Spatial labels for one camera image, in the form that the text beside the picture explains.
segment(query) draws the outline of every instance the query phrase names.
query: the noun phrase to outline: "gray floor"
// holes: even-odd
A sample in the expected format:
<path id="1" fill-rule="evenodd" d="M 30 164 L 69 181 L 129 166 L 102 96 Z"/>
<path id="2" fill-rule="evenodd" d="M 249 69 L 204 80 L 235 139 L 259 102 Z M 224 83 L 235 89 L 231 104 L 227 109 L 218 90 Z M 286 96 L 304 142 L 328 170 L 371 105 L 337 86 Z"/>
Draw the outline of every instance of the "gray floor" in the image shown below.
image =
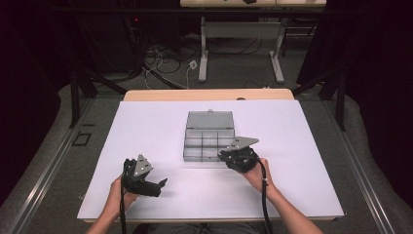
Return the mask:
<path id="1" fill-rule="evenodd" d="M 211 51 L 238 52 L 247 46 L 251 40 L 216 40 L 210 42 Z M 275 83 L 273 70 L 269 60 L 268 51 L 274 49 L 274 42 L 264 41 L 260 50 L 253 55 L 218 55 L 209 54 L 207 81 L 199 83 L 197 69 L 189 72 L 190 89 L 228 89 L 228 88 L 293 88 L 298 76 L 302 61 L 309 45 L 308 39 L 291 38 L 288 41 L 286 57 L 281 58 L 282 72 L 285 83 Z M 258 41 L 251 46 L 250 51 L 257 48 Z M 193 55 L 192 49 L 184 49 L 182 59 L 189 58 L 184 55 Z M 181 62 L 178 71 L 163 74 L 173 81 L 186 85 L 187 63 L 198 56 L 190 57 Z M 172 59 L 166 59 L 161 69 L 172 71 L 178 63 Z M 147 89 L 143 75 L 120 83 L 127 89 Z M 166 89 L 167 87 L 148 76 L 147 85 L 151 89 Z M 30 215 L 22 230 L 26 233 L 82 233 L 89 228 L 89 224 L 77 220 L 76 215 L 82 200 L 79 196 L 86 191 L 92 178 L 96 160 L 105 142 L 113 117 L 116 113 L 122 96 L 100 84 L 99 96 L 94 100 L 84 100 L 88 106 L 81 124 L 76 131 L 91 134 L 87 146 L 70 146 L 61 148 L 64 140 L 70 134 L 70 92 L 69 87 L 63 88 L 59 94 L 62 99 L 60 112 L 55 124 L 44 140 L 38 153 L 33 158 L 30 166 L 19 181 L 9 199 L 0 209 L 0 233 L 8 233 L 16 224 L 16 217 L 24 207 L 24 203 L 30 192 L 36 186 L 36 182 L 47 169 L 48 163 L 53 161 L 58 152 L 64 152 L 61 164 L 57 165 L 58 171 L 52 177 L 53 182 L 47 187 L 47 193 L 42 202 L 35 207 L 35 213 Z M 412 210 L 400 200 L 393 192 L 386 178 L 376 167 L 368 150 L 367 137 L 362 120 L 358 113 L 357 104 L 347 97 L 345 106 L 345 125 L 347 131 L 342 133 L 337 129 L 331 119 L 331 105 L 333 101 L 319 101 L 316 93 L 319 87 L 305 92 L 297 97 L 303 107 L 310 128 L 315 137 L 319 151 L 326 165 L 327 171 L 336 189 L 338 198 L 347 215 L 335 221 L 318 221 L 317 225 L 325 233 L 410 233 L 413 230 Z M 349 152 L 356 154 L 362 169 L 367 175 L 368 182 L 374 189 L 380 201 L 380 205 L 390 221 L 392 229 L 381 229 L 380 220 L 372 214 L 368 206 L 368 194 L 360 189 L 351 162 Z M 134 225 L 129 225 L 129 232 Z M 275 233 L 286 233 L 280 221 L 274 222 Z M 119 223 L 115 223 L 110 233 L 120 233 Z"/>

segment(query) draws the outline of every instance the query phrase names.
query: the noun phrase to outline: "black curtain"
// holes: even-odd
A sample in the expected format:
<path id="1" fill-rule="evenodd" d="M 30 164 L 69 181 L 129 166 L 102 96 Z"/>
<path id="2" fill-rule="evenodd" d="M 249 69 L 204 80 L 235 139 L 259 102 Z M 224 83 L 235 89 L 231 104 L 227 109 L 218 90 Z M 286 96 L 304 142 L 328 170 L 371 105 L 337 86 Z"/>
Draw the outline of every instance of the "black curtain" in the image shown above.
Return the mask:
<path id="1" fill-rule="evenodd" d="M 323 19 L 297 79 L 305 84 L 347 59 L 346 94 L 359 105 L 372 156 L 411 207 L 412 9 L 407 1 L 328 0 L 326 11 L 363 10 L 366 17 Z"/>
<path id="2" fill-rule="evenodd" d="M 0 205 L 25 172 L 60 106 L 69 83 L 62 47 L 39 5 L 0 1 Z"/>

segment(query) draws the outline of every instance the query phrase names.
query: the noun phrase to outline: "human hand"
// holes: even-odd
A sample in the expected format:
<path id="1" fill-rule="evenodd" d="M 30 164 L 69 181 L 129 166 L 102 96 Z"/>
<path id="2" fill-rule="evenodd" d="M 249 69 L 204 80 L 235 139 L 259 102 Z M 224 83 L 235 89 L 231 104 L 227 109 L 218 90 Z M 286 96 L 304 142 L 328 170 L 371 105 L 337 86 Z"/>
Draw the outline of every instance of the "human hand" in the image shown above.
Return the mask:
<path id="1" fill-rule="evenodd" d="M 276 189 L 276 186 L 273 183 L 273 179 L 271 178 L 271 173 L 270 173 L 270 167 L 268 166 L 268 161 L 265 158 L 260 158 L 261 163 L 265 167 L 265 172 L 267 176 L 267 190 L 270 189 Z M 257 163 L 255 167 L 248 172 L 242 174 L 246 180 L 258 191 L 262 192 L 262 170 L 261 170 L 261 165 Z"/>
<path id="2" fill-rule="evenodd" d="M 121 203 L 121 177 L 117 177 L 110 185 L 109 195 L 107 196 L 106 204 L 104 205 L 103 211 L 115 216 L 120 214 L 120 203 Z M 136 200 L 139 195 L 130 192 L 125 193 L 124 203 L 125 210 L 131 205 L 131 203 Z"/>
<path id="3" fill-rule="evenodd" d="M 89 228 L 87 233 L 106 233 L 110 225 L 112 225 L 113 221 L 116 218 L 118 218 L 118 216 L 121 213 L 121 189 L 124 188 L 122 188 L 121 177 L 119 176 L 110 185 L 109 195 L 107 196 L 106 204 L 103 207 L 103 211 L 101 212 L 97 220 L 94 222 L 94 224 L 91 226 L 91 228 Z M 134 200 L 136 200 L 137 196 L 137 194 L 133 194 L 130 192 L 125 193 L 125 210 L 131 205 L 131 203 Z"/>

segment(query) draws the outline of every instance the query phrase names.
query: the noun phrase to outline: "white table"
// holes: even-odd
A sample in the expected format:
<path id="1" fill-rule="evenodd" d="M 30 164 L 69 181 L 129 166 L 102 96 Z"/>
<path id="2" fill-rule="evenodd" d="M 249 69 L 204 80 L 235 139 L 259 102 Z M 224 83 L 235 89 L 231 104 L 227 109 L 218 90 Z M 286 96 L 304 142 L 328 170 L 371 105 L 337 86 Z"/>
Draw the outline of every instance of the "white table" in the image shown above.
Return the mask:
<path id="1" fill-rule="evenodd" d="M 188 8 L 302 8 L 323 7 L 326 0 L 257 0 L 246 4 L 243 0 L 181 0 L 181 7 Z M 207 80 L 207 38 L 265 38 L 275 39 L 276 46 L 270 51 L 270 59 L 278 83 L 283 83 L 279 53 L 286 27 L 286 19 L 279 22 L 208 22 L 201 17 L 201 62 L 199 81 Z"/>
<path id="2" fill-rule="evenodd" d="M 167 177 L 168 182 L 160 197 L 139 197 L 126 213 L 128 221 L 263 220 L 261 194 L 241 175 L 227 169 L 224 163 L 183 161 L 188 112 L 209 109 L 232 111 L 236 135 L 259 138 L 252 148 L 269 160 L 276 185 L 304 215 L 315 219 L 344 215 L 297 100 L 262 96 L 252 99 L 251 91 L 244 96 L 243 90 L 239 95 L 232 90 L 228 97 L 248 100 L 158 101 L 149 92 L 142 92 L 141 101 L 121 102 L 78 213 L 79 219 L 93 221 L 99 216 L 110 183 L 121 174 L 125 159 L 136 158 L 141 153 L 155 167 L 147 180 L 159 182 Z M 198 97 L 206 92 L 155 94 L 160 98 L 176 98 L 187 94 Z M 227 92 L 211 93 L 219 97 L 219 93 Z M 271 204 L 268 209 L 270 219 L 280 217 Z"/>

